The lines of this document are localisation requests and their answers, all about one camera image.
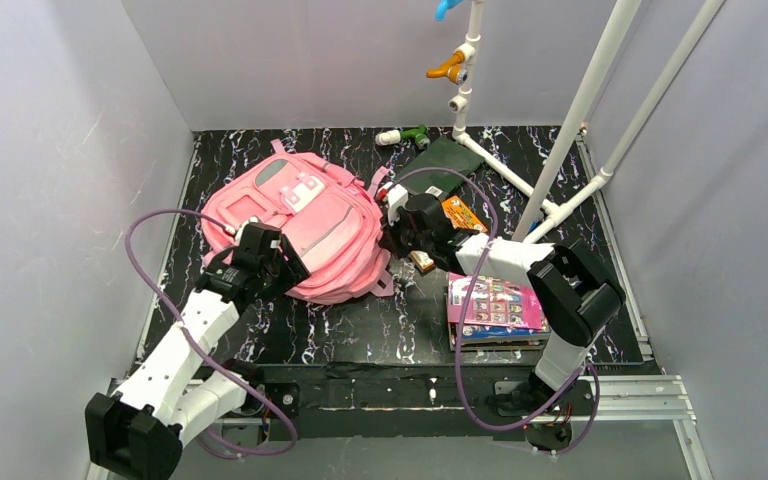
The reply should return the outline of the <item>orange activity book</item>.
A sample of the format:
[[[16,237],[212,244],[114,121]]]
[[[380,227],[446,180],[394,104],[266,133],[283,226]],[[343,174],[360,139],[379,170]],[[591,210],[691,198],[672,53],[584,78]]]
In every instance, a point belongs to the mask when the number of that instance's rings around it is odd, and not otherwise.
[[[487,231],[485,224],[460,197],[454,195],[447,198],[442,202],[442,208],[454,227],[477,230],[482,233]],[[413,251],[410,253],[410,259],[421,274],[426,274],[436,267],[434,261],[425,252]]]

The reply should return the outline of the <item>dark green notebook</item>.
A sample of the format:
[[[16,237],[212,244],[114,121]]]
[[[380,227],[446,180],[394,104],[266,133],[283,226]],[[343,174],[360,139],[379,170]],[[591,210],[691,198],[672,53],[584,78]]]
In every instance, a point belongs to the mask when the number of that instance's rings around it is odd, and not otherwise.
[[[440,200],[445,200],[463,180],[452,171],[469,176],[484,163],[484,159],[448,138],[438,138],[431,142],[415,159],[407,163],[395,174],[401,179],[418,169],[435,167],[434,171],[411,176],[401,182],[411,194],[430,193]]]

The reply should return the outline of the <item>pink student backpack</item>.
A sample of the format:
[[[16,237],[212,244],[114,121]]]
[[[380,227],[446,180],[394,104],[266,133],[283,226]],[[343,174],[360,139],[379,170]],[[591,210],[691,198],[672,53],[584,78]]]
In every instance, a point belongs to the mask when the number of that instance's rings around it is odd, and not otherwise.
[[[229,247],[223,226],[238,227],[252,217],[279,228],[310,272],[288,296],[333,305],[373,294],[394,292],[388,270],[391,255],[379,245],[382,213],[374,195],[386,175],[373,184],[312,152],[290,153],[280,140],[273,153],[209,197],[201,228],[211,247],[210,261]]]

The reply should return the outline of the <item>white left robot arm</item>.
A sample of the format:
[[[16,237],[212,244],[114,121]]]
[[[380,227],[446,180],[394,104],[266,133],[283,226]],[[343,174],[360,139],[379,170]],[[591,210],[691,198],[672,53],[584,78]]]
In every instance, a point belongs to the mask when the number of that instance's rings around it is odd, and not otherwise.
[[[255,301],[283,295],[309,272],[277,227],[250,220],[203,269],[183,310],[141,367],[85,408],[91,461],[127,479],[168,479],[185,446],[253,398],[287,418],[249,377],[208,351]]]

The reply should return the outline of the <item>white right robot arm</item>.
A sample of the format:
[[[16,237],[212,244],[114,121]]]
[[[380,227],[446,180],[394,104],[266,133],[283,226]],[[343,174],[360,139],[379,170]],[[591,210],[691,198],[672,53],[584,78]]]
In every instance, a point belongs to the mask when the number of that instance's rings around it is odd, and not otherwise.
[[[565,390],[627,295],[615,274],[580,240],[528,244],[457,228],[434,195],[399,186],[376,196],[382,214],[380,246],[402,258],[427,254],[441,270],[461,277],[509,281],[534,291],[550,334],[527,392],[534,398]]]

